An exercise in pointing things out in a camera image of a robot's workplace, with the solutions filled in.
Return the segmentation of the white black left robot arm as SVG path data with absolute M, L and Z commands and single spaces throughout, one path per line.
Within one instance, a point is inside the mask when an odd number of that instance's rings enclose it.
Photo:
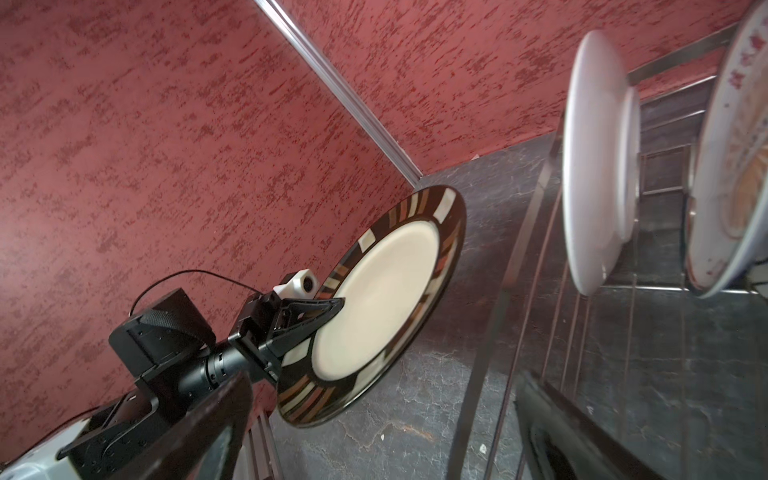
M 175 289 L 119 325 L 109 344 L 133 390 L 66 422 L 4 467 L 4 479 L 107 479 L 152 451 L 233 378 L 276 385 L 293 348 L 343 309 L 342 298 L 255 293 L 229 337 L 217 341 Z

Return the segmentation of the brown striped rim plate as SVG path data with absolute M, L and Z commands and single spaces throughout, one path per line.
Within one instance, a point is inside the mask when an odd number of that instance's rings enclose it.
M 371 390 L 414 341 L 458 264 L 466 205 L 453 187 L 413 193 L 347 251 L 315 298 L 330 317 L 280 355 L 277 407 L 298 428 Z

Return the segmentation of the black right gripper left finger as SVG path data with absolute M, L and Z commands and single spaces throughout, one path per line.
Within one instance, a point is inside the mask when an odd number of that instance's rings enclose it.
M 239 373 L 112 477 L 231 479 L 251 408 L 251 383 Z

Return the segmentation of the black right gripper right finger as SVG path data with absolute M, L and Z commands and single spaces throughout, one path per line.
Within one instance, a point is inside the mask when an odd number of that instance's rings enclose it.
M 534 479 L 659 479 L 553 385 L 524 371 L 515 380 L 523 457 Z

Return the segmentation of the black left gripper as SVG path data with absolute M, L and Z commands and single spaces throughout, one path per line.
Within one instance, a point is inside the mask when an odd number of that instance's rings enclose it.
M 281 299 L 276 293 L 247 298 L 227 337 L 228 362 L 255 384 L 276 384 L 279 360 L 336 317 L 345 299 Z

